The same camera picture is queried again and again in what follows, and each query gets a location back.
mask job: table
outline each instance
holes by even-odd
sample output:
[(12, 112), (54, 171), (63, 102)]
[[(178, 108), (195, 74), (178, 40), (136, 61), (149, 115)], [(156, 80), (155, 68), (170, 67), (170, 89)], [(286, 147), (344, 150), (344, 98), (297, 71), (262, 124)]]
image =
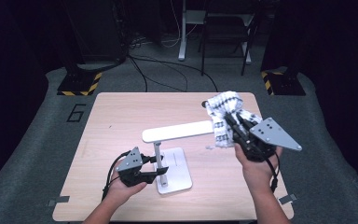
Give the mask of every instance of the table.
[[(216, 92), (121, 92), (100, 93), (90, 112), (61, 196), (56, 221), (81, 221), (99, 204), (107, 173), (122, 152), (140, 148), (146, 156), (154, 152), (144, 143), (146, 129), (207, 120), (201, 102)], [(251, 93), (239, 93), (244, 108), (260, 115)], [(213, 134), (162, 142), (161, 149), (181, 147), (193, 181), (191, 189), (159, 194), (156, 181), (132, 196), (112, 216), (115, 221), (202, 221), (255, 219), (255, 208), (233, 148), (206, 149), (214, 145)], [(153, 171), (145, 164), (142, 171)], [(282, 176), (275, 191), (277, 198), (287, 195)], [(290, 203), (282, 205), (292, 218)]]
[[(248, 24), (251, 17), (249, 15), (238, 15), (243, 19), (245, 24)], [(187, 34), (186, 34), (186, 26), (188, 24), (197, 24), (202, 25), (203, 19), (205, 17), (205, 10), (187, 10), (186, 8), (186, 0), (183, 0), (182, 5), (182, 33), (181, 33), (181, 42), (179, 48), (179, 61), (184, 61), (186, 57), (186, 41), (187, 41)], [(246, 51), (247, 43), (242, 44), (242, 52)], [(246, 57), (246, 63), (250, 64), (252, 62), (250, 52)]]

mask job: gray mounting plate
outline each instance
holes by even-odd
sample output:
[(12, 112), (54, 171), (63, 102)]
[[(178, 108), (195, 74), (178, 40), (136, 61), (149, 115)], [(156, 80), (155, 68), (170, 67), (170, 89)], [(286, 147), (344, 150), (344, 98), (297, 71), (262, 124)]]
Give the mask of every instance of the gray mounting plate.
[(141, 152), (138, 147), (135, 147), (131, 152), (126, 156), (126, 158), (118, 165), (118, 171), (124, 171), (131, 168), (142, 166), (142, 157)]
[(253, 128), (250, 132), (266, 144), (301, 150), (302, 147), (274, 119), (268, 118)]

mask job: person's left hand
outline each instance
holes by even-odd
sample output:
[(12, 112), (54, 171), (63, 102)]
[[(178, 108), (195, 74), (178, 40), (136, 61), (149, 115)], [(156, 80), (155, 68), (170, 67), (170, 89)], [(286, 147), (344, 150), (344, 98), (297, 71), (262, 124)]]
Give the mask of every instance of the person's left hand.
[[(121, 163), (122, 161), (118, 161), (114, 172), (111, 176), (111, 179), (115, 179), (118, 177), (118, 172), (116, 171), (116, 167)], [(138, 193), (142, 189), (146, 187), (146, 182), (142, 182), (138, 185), (127, 187), (123, 182), (121, 182), (120, 178), (115, 179), (112, 181), (109, 187), (109, 191), (107, 192), (106, 197), (103, 199), (104, 201), (109, 201), (111, 203), (116, 204), (117, 206), (121, 206), (124, 204), (132, 195)]]

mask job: forearm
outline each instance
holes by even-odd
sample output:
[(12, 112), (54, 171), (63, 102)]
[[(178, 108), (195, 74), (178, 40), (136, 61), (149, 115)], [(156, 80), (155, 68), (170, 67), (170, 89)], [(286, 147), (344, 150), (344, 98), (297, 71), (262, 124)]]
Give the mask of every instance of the forearm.
[(290, 223), (272, 191), (251, 192), (255, 203), (257, 223)]
[(86, 218), (83, 222), (84, 224), (88, 223), (109, 223), (110, 218), (116, 212), (119, 206), (115, 203), (109, 203), (107, 201), (102, 201), (92, 213)]

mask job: human arm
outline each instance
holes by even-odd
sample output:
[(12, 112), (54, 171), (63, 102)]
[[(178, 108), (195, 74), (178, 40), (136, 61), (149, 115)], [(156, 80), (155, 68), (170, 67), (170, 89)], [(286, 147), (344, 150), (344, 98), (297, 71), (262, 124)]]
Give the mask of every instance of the human arm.
[[(277, 147), (276, 152), (280, 156), (282, 148)], [(272, 172), (267, 163), (248, 161), (238, 144), (235, 144), (235, 155), (242, 165), (243, 177), (254, 200), (257, 223), (290, 223), (269, 186)], [(276, 168), (278, 165), (276, 156), (271, 156), (269, 160)]]
[(116, 210), (124, 204), (132, 195), (138, 193), (146, 187), (146, 183), (142, 182), (133, 187), (127, 187), (123, 182), (121, 182), (118, 177), (116, 169), (112, 174), (111, 179), (113, 179), (110, 184), (109, 190), (106, 194), (106, 197), (103, 201), (89, 214), (84, 224), (88, 223), (109, 223), (110, 218), (116, 212)]

